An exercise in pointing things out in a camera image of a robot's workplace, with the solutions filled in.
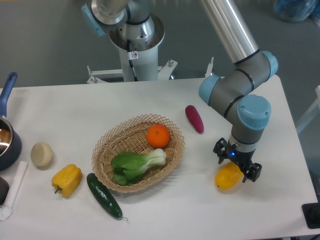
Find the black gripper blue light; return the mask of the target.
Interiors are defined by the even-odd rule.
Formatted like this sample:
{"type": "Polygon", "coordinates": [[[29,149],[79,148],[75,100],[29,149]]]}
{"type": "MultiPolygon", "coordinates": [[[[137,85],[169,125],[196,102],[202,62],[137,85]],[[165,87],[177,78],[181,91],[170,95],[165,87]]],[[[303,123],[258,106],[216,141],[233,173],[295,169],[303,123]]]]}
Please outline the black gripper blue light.
{"type": "Polygon", "coordinates": [[[243,183],[247,180],[255,182],[260,177],[262,165],[252,162],[255,150],[255,146],[249,147],[245,144],[231,144],[223,137],[216,142],[213,148],[213,152],[218,156],[218,164],[221,164],[225,159],[229,159],[238,166],[243,173],[243,183]]]}

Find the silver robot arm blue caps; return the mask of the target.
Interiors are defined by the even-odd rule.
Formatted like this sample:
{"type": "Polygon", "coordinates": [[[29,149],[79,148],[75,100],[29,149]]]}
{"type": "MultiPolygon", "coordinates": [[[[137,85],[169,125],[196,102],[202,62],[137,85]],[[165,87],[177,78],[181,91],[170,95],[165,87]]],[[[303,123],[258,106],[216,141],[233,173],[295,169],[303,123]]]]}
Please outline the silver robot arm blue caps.
{"type": "MultiPolygon", "coordinates": [[[[253,91],[277,72],[278,61],[259,49],[232,0],[204,0],[202,6],[235,66],[225,77],[209,74],[198,90],[200,98],[232,125],[229,138],[220,139],[213,151],[220,162],[235,163],[244,180],[256,181],[262,166],[252,162],[252,156],[268,125],[271,105],[253,91]]],[[[92,30],[99,36],[108,34],[118,48],[124,81],[160,79],[158,46],[165,30],[147,0],[90,0],[81,11],[92,30]]]]}

